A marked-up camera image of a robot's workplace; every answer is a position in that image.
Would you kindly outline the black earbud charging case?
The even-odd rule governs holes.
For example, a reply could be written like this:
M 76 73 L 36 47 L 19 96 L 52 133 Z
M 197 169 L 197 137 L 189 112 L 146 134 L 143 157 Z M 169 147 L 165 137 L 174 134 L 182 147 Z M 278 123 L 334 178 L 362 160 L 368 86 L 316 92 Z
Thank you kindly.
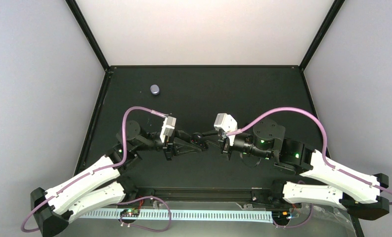
M 202 133 L 195 132 L 191 135 L 191 142 L 193 145 L 200 148 L 202 151 L 207 150 L 209 148 L 206 139 Z

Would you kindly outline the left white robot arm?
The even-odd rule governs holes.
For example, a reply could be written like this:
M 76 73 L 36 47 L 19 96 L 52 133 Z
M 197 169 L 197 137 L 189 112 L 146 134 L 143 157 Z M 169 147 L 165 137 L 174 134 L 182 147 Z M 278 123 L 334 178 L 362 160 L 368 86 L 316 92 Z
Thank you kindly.
M 139 151 L 162 151 L 173 156 L 202 152 L 208 148 L 203 133 L 175 129 L 175 118 L 164 120 L 160 132 L 146 132 L 134 120 L 119 133 L 119 144 L 89 168 L 70 180 L 30 194 L 32 216 L 43 237 L 54 237 L 90 211 L 123 202 L 136 202 L 138 188 L 126 170 L 140 161 Z

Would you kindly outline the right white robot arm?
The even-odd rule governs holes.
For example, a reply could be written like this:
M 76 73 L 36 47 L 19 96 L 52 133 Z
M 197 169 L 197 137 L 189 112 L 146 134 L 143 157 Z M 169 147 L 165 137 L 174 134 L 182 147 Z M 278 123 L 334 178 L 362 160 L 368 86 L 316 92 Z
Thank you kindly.
M 194 139 L 203 148 L 217 145 L 228 158 L 238 152 L 241 156 L 269 159 L 282 172 L 319 181 L 319 185 L 273 181 L 266 199 L 273 208 L 311 203 L 336 207 L 363 220 L 377 220 L 389 213 L 389 200 L 381 196 L 382 188 L 389 186 L 387 175 L 366 175 L 338 163 L 330 164 L 318 150 L 286 138 L 285 128 L 268 118 L 257 122 L 250 133 L 225 137 L 236 125 L 231 115 L 219 114 L 214 131 Z

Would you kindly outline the lavender earbud charging case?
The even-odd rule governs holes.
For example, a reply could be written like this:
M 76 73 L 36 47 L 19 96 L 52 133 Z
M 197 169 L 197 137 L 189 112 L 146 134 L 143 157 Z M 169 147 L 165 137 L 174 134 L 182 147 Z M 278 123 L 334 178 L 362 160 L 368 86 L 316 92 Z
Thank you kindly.
M 159 95 L 159 94 L 160 94 L 160 88 L 159 88 L 159 86 L 158 86 L 157 84 L 151 85 L 151 86 L 150 86 L 150 92 L 151 92 L 153 95 Z

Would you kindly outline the black aluminium front rail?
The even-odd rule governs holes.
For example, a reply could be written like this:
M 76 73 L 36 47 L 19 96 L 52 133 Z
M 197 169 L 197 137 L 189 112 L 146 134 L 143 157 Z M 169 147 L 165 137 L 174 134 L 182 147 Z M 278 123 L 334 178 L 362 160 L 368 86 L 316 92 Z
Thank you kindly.
M 252 202 L 262 205 L 283 206 L 292 203 L 339 203 L 345 195 L 327 185 L 277 184 L 268 188 L 251 189 L 180 189 L 180 188 L 136 188 L 128 191 L 123 201 L 139 197 L 154 196 L 169 201 L 207 202 Z

